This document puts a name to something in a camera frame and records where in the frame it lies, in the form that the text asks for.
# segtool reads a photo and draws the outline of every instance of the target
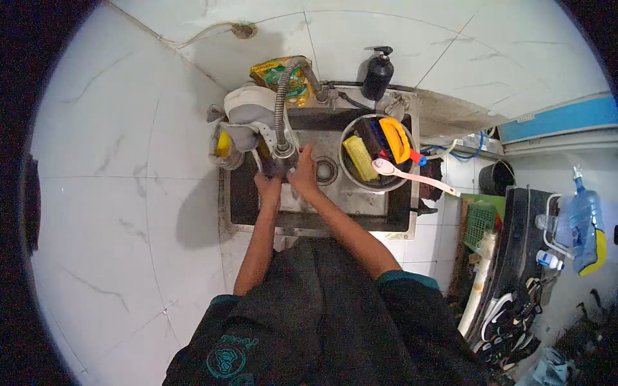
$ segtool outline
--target green crate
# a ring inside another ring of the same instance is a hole
[[[496,207],[484,201],[468,205],[468,217],[463,243],[471,250],[483,239],[486,230],[493,230],[496,223]]]

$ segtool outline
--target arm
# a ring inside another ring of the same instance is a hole
[[[313,145],[302,149],[298,167],[287,178],[300,196],[322,216],[337,240],[377,279],[387,271],[400,271],[399,263],[377,238],[339,209],[315,182],[315,163],[311,160]]]
[[[235,295],[245,295],[264,280],[273,258],[274,223],[281,204],[281,178],[268,180],[263,174],[253,179],[262,199],[258,220],[234,284]]]

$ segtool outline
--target sink drain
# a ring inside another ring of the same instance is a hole
[[[315,160],[316,164],[316,181],[318,185],[321,187],[325,187],[326,185],[330,185],[337,179],[337,174],[339,173],[339,169],[337,168],[337,164],[329,157],[317,157]]]

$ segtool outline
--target metal faucet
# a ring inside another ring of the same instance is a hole
[[[309,62],[302,57],[292,59],[281,74],[277,86],[277,96],[274,102],[274,130],[277,135],[277,146],[274,147],[272,155],[277,171],[284,175],[288,170],[298,164],[298,149],[286,138],[283,122],[286,96],[290,88],[290,77],[296,67],[300,67],[301,71],[305,74],[311,88],[313,88],[317,102],[326,103],[328,100],[328,89],[322,88]]]

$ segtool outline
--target human hand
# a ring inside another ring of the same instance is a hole
[[[262,173],[257,173],[253,181],[262,199],[261,208],[274,213],[279,212],[281,206],[281,176],[268,179]]]
[[[313,150],[313,143],[302,146],[300,148],[300,154],[298,156],[298,166],[294,173],[288,172],[287,180],[292,185],[295,191],[300,194],[302,198],[307,200],[307,196],[312,193],[320,191],[315,177],[315,161],[311,159],[311,151]]]

